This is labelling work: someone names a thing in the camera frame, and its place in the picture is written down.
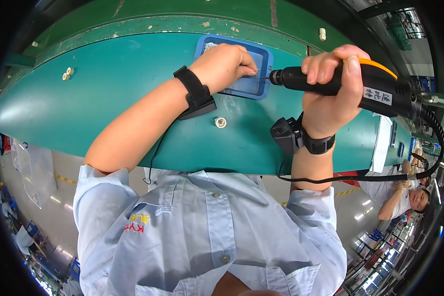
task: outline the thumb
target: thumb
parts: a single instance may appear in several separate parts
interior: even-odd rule
[[[256,75],[256,74],[257,73],[254,70],[250,69],[247,66],[239,66],[237,68],[237,77],[238,78],[240,78],[242,76],[245,76],[245,75],[253,76],[253,75]]]
[[[335,110],[338,114],[344,114],[346,116],[354,113],[357,115],[360,112],[358,105],[363,96],[363,82],[360,69],[360,62],[356,56],[349,56],[344,61],[342,71],[342,86],[337,93],[335,100]]]

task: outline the black wrist strap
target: black wrist strap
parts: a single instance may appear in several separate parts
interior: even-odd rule
[[[189,108],[179,115],[179,120],[196,117],[217,109],[207,85],[202,85],[197,76],[186,66],[182,66],[173,75],[183,83],[189,92],[186,96]]]
[[[334,146],[334,142],[336,141],[336,135],[333,135],[332,137],[327,137],[324,139],[312,139],[309,137],[308,133],[306,133],[305,129],[302,127],[302,115],[304,112],[301,113],[299,116],[297,122],[299,123],[302,143],[304,146],[306,146],[307,150],[311,154],[324,154],[327,151],[329,151],[332,146]]]

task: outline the label on screwdriver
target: label on screwdriver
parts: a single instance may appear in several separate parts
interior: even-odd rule
[[[364,86],[364,98],[369,98],[380,103],[391,106],[393,95],[389,92],[382,92],[371,87]]]

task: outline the black screwdriver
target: black screwdriver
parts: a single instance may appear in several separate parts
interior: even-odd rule
[[[409,81],[397,80],[397,76],[385,66],[367,59],[359,58],[364,84],[363,98],[359,107],[387,117],[403,116],[415,119],[420,116],[421,95],[413,90]],[[273,70],[269,77],[274,85],[282,85],[288,89],[314,92],[323,96],[337,95],[342,78],[343,62],[334,70],[334,76],[326,84],[307,83],[307,75],[301,67],[287,67]]]

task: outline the hand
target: hand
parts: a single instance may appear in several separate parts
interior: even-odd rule
[[[227,88],[242,76],[253,76],[258,72],[246,48],[225,43],[206,50],[189,69],[202,85],[207,85],[211,95]]]
[[[408,188],[409,186],[409,181],[401,181],[401,182],[396,182],[394,184],[392,184],[392,187],[395,188],[396,191],[403,191],[404,188]]]
[[[306,92],[302,98],[302,127],[311,138],[333,136],[359,114],[363,83],[358,58],[370,59],[370,56],[360,48],[346,44],[331,53],[310,56],[302,61],[301,71],[307,74],[307,82],[314,85],[329,82],[340,60],[344,60],[342,87],[337,96]]]

